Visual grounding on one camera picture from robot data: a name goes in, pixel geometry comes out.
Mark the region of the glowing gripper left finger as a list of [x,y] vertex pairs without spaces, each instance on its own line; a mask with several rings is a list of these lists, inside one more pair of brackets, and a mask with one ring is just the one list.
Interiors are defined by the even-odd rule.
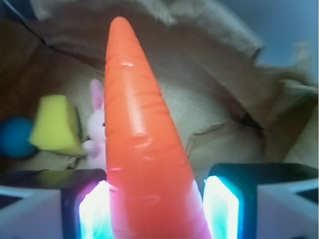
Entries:
[[102,169],[27,170],[0,178],[2,239],[111,239]]

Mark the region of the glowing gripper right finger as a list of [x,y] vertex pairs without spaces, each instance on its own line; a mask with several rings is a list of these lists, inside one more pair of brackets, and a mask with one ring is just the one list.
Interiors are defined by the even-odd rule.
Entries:
[[319,171],[298,163],[218,163],[204,181],[214,239],[316,239]]

